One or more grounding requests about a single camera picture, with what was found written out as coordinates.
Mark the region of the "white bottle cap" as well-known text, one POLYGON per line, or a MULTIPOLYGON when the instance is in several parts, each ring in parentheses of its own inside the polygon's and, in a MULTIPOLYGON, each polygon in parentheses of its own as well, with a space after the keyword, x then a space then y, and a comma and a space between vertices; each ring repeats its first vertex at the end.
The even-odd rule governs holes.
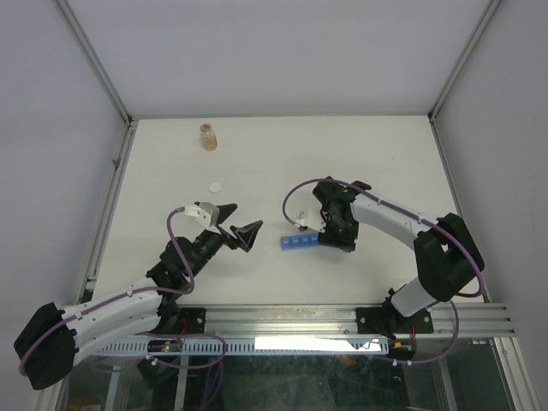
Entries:
POLYGON ((218 193, 221 189, 221 184, 218 182, 213 182, 209 186, 209 190, 211 193, 218 193))

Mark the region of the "blue weekly pill organizer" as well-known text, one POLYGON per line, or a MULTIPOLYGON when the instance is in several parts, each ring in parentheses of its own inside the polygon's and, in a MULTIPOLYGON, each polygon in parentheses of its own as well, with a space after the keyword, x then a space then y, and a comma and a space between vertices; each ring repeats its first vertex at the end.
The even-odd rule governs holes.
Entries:
POLYGON ((317 232, 285 235, 280 238, 280 247, 283 251, 294 251, 318 246, 319 234, 317 232))

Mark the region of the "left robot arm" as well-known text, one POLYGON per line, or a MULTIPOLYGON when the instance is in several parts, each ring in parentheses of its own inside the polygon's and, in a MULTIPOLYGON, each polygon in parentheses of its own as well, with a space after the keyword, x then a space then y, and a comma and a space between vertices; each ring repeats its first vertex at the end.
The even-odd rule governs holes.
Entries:
POLYGON ((173 331, 180 319, 177 300, 194 291, 196 276, 218 251, 252 249, 263 223, 224 229, 236 208, 235 203, 208 202, 176 208, 166 220, 170 239, 144 276, 94 301, 64 307, 51 302, 38 308, 14 342, 20 375, 34 390, 44 390, 119 339, 173 331))

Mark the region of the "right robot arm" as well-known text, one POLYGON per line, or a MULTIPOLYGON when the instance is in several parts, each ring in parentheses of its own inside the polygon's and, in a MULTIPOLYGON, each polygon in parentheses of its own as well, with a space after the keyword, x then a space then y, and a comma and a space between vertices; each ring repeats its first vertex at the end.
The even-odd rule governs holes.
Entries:
POLYGON ((426 217, 382 199, 363 182, 345 185, 330 177, 317 183, 313 196, 321 205, 320 245, 352 253, 360 226, 369 225, 414 252, 417 277, 391 289, 365 317, 366 327, 378 334, 405 331, 414 315, 450 301, 485 268, 467 225, 455 213, 426 217))

